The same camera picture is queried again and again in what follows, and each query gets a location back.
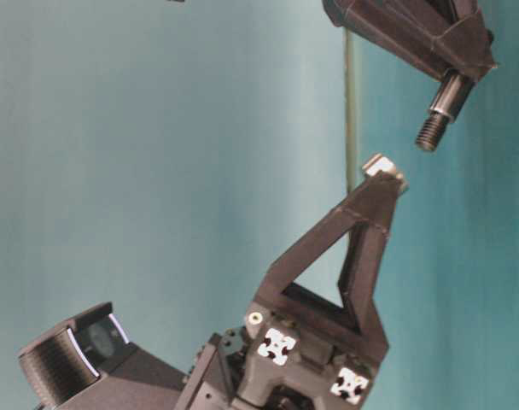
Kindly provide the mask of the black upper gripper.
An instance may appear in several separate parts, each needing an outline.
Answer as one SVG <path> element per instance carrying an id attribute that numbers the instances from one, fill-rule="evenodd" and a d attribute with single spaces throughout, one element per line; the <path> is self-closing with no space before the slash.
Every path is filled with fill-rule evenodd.
<path id="1" fill-rule="evenodd" d="M 348 28 L 434 79 L 450 70 L 480 81 L 497 67 L 477 1 L 336 1 L 322 5 Z"/>

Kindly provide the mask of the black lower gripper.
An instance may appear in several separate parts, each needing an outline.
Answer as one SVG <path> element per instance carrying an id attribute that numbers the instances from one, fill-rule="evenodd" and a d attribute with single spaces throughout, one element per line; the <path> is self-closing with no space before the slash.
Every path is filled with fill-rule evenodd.
<path id="1" fill-rule="evenodd" d="M 273 261 L 245 325 L 197 352 L 176 407 L 360 409 L 380 361 L 328 338 L 386 339 L 374 293 L 402 185 L 370 176 Z"/>

